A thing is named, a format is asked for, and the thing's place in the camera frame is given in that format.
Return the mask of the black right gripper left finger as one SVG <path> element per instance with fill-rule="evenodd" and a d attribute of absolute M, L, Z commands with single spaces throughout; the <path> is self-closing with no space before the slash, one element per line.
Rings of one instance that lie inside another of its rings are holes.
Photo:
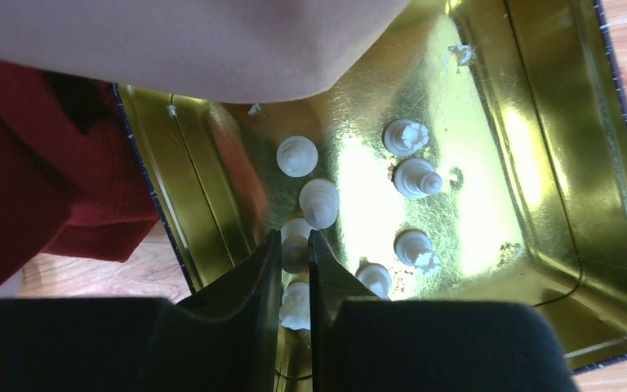
<path fill-rule="evenodd" d="M 271 391 L 281 235 L 179 303 L 0 300 L 0 391 Z"/>

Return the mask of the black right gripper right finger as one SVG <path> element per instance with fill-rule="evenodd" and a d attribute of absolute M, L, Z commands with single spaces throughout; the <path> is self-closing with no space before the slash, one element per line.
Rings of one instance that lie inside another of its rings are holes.
<path fill-rule="evenodd" d="M 549 323 L 500 301 L 385 301 L 308 240 L 316 391 L 574 391 Z"/>

